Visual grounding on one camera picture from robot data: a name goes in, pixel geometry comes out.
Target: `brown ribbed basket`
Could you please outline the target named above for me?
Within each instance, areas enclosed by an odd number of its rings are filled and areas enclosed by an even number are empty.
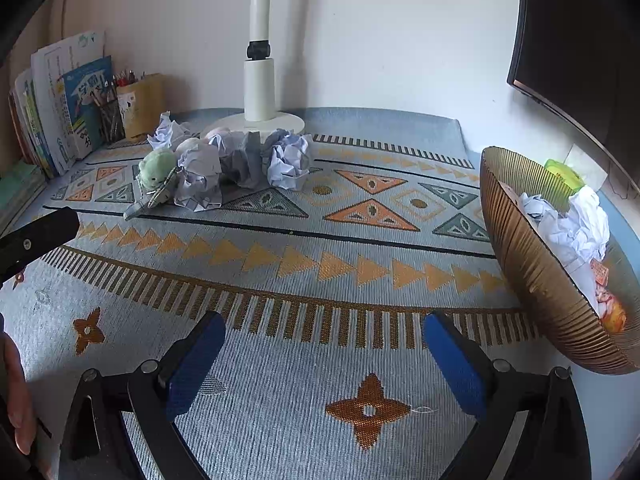
[[[503,148],[482,152],[482,214],[495,255],[511,288],[541,333],[574,363],[600,374],[640,369],[640,285],[613,236],[604,264],[607,288],[625,308],[624,332],[609,334],[589,301],[500,185],[521,195],[541,194],[567,212],[572,190],[539,164]]]

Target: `metal screw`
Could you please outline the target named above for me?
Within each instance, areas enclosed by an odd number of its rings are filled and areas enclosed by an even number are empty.
[[[505,373],[511,370],[511,365],[509,364],[508,361],[505,361],[504,359],[496,359],[494,361],[494,368],[499,372]]]
[[[566,368],[562,368],[561,366],[557,366],[554,368],[554,373],[558,379],[568,379],[571,377],[571,370],[567,370]]]
[[[143,374],[150,374],[158,370],[158,361],[154,361],[153,359],[149,359],[149,361],[145,361],[140,365],[140,369]]]
[[[82,374],[82,380],[85,383],[90,383],[98,376],[98,372],[95,368],[89,368],[84,374]]]

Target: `plush toy head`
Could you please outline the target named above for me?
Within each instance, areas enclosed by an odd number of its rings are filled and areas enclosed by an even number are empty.
[[[148,190],[157,189],[177,165],[175,153],[167,148],[153,150],[140,162],[140,183]]]

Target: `human hand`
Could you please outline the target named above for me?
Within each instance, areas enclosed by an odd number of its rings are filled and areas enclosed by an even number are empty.
[[[7,415],[15,428],[15,445],[25,455],[31,450],[36,436],[36,418],[33,413],[31,394],[24,379],[24,370],[20,362],[20,352],[14,341],[5,332],[4,365],[8,383]]]

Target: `lamp base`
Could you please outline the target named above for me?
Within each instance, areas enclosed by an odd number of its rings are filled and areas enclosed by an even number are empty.
[[[232,132],[260,132],[260,141],[264,142],[274,130],[283,129],[294,134],[299,134],[305,129],[305,121],[299,117],[276,112],[276,116],[269,121],[259,121],[257,123],[247,121],[244,114],[231,115],[217,120],[202,130],[203,134],[209,133],[214,128],[229,128]]]

